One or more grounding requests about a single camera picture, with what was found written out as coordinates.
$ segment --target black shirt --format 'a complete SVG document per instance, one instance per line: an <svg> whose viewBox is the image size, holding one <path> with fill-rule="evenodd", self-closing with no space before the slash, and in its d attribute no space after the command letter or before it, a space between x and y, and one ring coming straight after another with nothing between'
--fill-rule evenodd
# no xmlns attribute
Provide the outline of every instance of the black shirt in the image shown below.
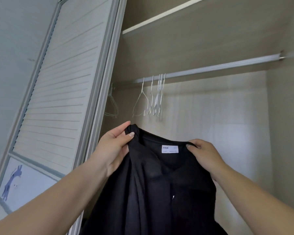
<svg viewBox="0 0 294 235"><path fill-rule="evenodd" d="M216 187L186 148L136 125L81 234L227 234L214 220Z"/></svg>

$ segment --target giraffe drawing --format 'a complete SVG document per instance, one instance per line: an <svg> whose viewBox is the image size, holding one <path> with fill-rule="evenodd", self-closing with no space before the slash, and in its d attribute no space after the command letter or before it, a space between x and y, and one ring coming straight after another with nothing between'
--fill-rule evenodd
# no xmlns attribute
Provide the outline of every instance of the giraffe drawing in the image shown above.
<svg viewBox="0 0 294 235"><path fill-rule="evenodd" d="M2 199L4 201L6 201L8 199L9 191L10 191L11 184L12 184L13 180L15 180L16 177L21 177L21 175L22 175L21 169L22 169L22 165L19 165L17 167L17 169L15 170L15 172L12 173L12 175L11 175L9 181L7 182L7 184L4 186L4 191L2 193Z"/></svg>

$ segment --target wardrobe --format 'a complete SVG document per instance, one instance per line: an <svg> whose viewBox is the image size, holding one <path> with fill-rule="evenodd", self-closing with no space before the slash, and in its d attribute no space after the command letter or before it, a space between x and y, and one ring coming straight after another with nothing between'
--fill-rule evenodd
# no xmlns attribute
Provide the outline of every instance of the wardrobe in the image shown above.
<svg viewBox="0 0 294 235"><path fill-rule="evenodd" d="M294 208L294 0L59 0L0 159L0 219L127 120L169 140L212 142ZM5 195L20 165L21 188ZM216 221L228 234L252 234L216 187Z"/></svg>

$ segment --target clothing label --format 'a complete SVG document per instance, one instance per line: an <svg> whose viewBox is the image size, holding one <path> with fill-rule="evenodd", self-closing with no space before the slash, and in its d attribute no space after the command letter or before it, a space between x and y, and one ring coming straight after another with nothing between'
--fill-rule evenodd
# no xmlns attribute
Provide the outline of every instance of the clothing label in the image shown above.
<svg viewBox="0 0 294 235"><path fill-rule="evenodd" d="M163 145L161 152L162 153L179 153L179 146Z"/></svg>

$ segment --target metal rod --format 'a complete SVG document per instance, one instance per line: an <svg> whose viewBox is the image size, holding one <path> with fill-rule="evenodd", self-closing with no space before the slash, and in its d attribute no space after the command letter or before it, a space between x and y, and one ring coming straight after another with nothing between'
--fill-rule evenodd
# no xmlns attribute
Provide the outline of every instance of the metal rod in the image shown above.
<svg viewBox="0 0 294 235"><path fill-rule="evenodd" d="M190 69L190 70L185 70L181 72L167 73L165 78L168 79L173 77L181 77L181 76L193 75L197 73L212 72L212 71L228 69L228 68L237 68L237 67L249 66L249 65L260 64L260 63L269 63L269 62L281 61L283 59L285 59L285 57L283 57L282 53L280 53L276 55L268 55L268 56L253 58L253 59L246 59L246 60L231 62L231 63L223 63L223 64L213 65L209 67ZM152 79L153 77L145 77L145 82L152 81ZM143 80L144 80L143 78L140 78L137 80L133 80L131 82L126 82L126 84L142 83Z"/></svg>

